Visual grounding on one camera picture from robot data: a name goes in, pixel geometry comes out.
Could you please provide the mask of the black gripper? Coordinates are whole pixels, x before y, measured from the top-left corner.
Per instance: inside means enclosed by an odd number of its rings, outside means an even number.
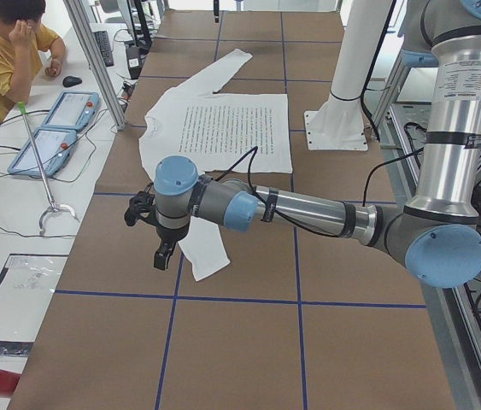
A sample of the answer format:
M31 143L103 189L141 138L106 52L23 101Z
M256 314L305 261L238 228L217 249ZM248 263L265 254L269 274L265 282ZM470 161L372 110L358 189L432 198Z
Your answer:
M171 229L159 225L155 229L158 237L161 239L161 243L154 254L154 267L160 270L167 270L176 244L187 236L189 226L185 225L178 229Z

